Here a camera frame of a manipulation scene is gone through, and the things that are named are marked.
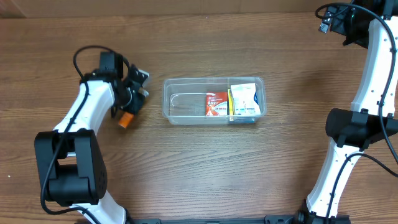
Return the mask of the orange tablet tube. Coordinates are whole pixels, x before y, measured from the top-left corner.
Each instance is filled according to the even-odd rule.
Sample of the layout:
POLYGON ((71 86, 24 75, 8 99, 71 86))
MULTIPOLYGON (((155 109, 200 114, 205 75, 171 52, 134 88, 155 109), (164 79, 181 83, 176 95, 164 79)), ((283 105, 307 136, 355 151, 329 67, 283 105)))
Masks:
POLYGON ((126 129, 131 121, 134 119, 134 115, 128 112, 124 112, 121 118, 119 119, 119 125, 120 127, 126 129))

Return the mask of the red white medicine box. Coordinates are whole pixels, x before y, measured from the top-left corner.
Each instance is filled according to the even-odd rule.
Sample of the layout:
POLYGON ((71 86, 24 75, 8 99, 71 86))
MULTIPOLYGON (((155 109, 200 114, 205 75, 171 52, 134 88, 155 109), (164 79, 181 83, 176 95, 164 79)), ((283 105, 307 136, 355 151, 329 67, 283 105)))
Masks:
POLYGON ((208 92, 206 94, 206 116, 226 116, 228 114, 228 93, 208 92))

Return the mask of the blue yellow VapoDrops box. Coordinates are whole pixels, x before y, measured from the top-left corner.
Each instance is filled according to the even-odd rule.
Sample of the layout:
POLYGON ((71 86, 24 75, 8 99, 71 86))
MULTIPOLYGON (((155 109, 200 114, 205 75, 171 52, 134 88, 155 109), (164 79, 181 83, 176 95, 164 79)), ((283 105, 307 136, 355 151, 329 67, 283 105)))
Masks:
POLYGON ((232 123, 234 121, 234 101, 230 88, 228 89, 228 115, 229 122, 232 123))

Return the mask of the white blue medicine box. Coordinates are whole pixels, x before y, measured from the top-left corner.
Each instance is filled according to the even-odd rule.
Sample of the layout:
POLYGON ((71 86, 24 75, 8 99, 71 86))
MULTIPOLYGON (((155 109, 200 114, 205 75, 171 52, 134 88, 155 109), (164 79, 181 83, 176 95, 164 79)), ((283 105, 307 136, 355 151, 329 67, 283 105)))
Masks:
POLYGON ((235 115, 251 116, 261 113, 256 101, 257 95, 254 83, 231 85, 231 95, 235 115))

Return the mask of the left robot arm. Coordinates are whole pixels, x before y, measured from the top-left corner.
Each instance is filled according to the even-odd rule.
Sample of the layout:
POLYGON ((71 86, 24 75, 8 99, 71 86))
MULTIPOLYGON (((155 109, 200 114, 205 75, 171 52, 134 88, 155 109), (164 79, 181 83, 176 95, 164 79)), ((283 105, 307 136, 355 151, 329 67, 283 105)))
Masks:
POLYGON ((82 76, 79 94, 64 119, 52 131, 39 132, 34 148, 40 179, 40 203, 63 207, 57 214, 77 211, 90 223, 133 223, 126 208, 107 190, 106 166, 97 133, 108 111, 134 115, 148 92, 149 73, 131 66, 122 70, 101 68, 82 76))

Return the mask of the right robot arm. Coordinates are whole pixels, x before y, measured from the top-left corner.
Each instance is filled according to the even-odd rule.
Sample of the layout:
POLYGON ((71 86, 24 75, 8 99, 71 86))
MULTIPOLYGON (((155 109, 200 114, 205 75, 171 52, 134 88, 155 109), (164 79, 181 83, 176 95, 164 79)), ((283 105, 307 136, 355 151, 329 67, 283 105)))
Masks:
POLYGON ((394 158, 390 136, 397 134, 397 0, 335 2, 320 6, 320 32, 345 37, 343 45, 367 49, 357 94, 349 110, 333 108, 326 119, 328 152, 317 182, 292 223, 349 223, 338 204, 357 161, 384 140, 394 158))

